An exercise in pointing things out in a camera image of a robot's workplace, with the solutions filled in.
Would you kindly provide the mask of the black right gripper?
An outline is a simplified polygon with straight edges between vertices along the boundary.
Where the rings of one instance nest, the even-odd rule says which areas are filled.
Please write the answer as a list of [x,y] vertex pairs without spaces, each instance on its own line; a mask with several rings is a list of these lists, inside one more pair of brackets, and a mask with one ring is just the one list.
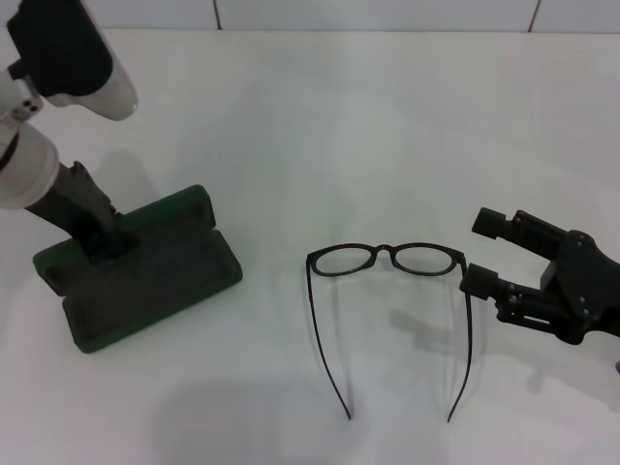
[[523,210],[511,220],[483,207],[472,232],[502,238],[549,261],[541,290],[506,281],[471,263],[459,289],[495,300],[497,319],[556,335],[578,345],[586,333],[619,335],[619,263],[606,256],[585,232],[566,232]]

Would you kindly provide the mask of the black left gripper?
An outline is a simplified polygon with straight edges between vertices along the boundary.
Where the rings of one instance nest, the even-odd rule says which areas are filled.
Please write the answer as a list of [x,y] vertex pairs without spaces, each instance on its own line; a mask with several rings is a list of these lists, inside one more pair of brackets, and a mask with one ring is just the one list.
[[80,162],[69,168],[60,164],[51,187],[26,210],[87,247],[86,256],[92,264],[113,260],[140,246],[137,236],[119,232],[110,198]]

